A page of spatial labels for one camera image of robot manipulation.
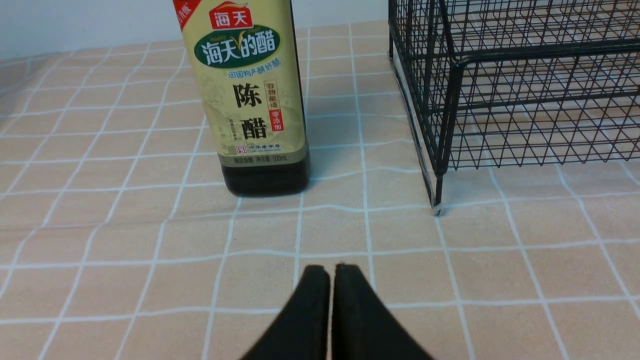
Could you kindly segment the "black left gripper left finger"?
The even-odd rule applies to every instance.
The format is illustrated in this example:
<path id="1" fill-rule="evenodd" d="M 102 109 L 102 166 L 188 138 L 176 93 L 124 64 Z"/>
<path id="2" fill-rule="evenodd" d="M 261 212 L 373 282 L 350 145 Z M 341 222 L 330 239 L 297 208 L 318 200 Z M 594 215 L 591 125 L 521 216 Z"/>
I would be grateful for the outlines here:
<path id="1" fill-rule="evenodd" d="M 278 316 L 243 360 L 324 360 L 328 351 L 330 276 L 308 265 Z"/>

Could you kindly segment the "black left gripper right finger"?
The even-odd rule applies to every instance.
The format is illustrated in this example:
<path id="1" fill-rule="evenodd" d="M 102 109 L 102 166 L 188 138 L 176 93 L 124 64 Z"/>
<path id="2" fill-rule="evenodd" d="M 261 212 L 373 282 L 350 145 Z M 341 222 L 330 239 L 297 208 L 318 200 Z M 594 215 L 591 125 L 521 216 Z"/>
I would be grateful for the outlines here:
<path id="1" fill-rule="evenodd" d="M 331 357 L 334 360 L 432 360 L 386 308 L 356 264 L 334 271 Z"/>

